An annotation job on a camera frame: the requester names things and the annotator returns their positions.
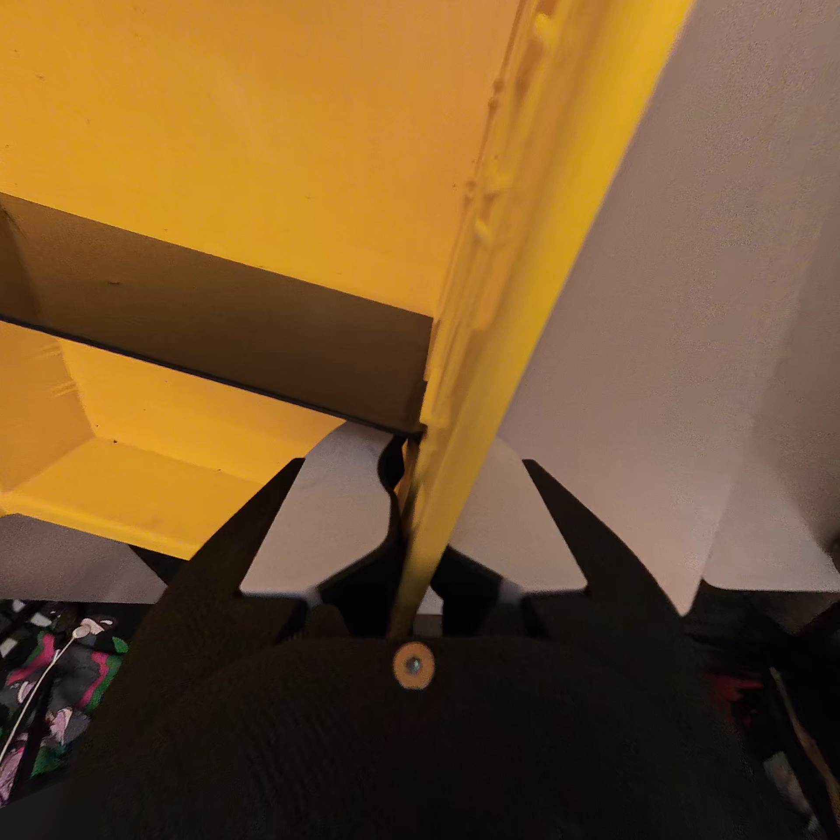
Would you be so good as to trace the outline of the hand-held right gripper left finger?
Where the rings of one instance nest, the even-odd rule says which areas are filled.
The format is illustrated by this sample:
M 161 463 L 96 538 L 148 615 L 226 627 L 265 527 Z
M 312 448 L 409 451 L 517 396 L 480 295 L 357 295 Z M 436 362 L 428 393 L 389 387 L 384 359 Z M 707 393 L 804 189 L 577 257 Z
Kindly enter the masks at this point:
M 344 423 L 303 459 L 239 592 L 316 606 L 402 541 L 403 438 Z

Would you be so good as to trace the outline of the person's printed pants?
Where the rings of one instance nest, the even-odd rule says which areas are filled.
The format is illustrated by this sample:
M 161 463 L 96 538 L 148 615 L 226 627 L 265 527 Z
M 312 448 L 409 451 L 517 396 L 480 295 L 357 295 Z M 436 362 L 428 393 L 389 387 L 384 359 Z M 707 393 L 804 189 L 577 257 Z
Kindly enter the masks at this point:
M 118 624 L 81 603 L 2 600 L 2 807 L 68 772 L 129 650 Z

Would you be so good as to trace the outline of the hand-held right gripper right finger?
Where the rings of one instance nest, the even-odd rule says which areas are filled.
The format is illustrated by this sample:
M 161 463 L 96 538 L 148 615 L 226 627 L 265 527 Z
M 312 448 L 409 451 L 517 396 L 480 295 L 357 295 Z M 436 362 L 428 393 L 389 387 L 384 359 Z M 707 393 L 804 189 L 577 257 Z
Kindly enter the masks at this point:
M 490 446 L 431 588 L 442 601 L 478 595 L 519 604 L 584 592 L 587 580 L 523 459 L 501 438 Z

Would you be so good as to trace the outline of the yellow plastic bin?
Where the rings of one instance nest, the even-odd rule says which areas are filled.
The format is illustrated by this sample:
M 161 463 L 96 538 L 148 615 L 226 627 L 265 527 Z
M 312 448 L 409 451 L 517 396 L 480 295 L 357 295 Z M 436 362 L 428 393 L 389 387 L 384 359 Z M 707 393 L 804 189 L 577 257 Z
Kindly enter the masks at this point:
M 395 632 L 695 5 L 2 2 L 2 194 L 432 319 Z M 2 321 L 3 517 L 190 560 L 350 423 Z

